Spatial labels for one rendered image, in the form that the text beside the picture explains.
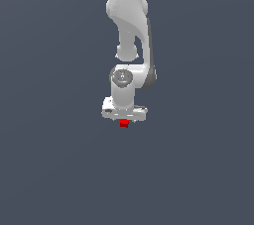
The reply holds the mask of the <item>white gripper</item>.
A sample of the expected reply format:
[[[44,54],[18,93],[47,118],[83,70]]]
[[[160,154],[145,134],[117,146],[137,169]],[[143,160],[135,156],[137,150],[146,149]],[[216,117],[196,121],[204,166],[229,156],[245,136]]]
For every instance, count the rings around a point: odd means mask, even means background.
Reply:
[[[101,115],[103,118],[109,118],[113,121],[127,119],[132,121],[145,121],[148,108],[135,105],[130,109],[117,109],[113,104],[112,97],[105,97],[102,103]]]

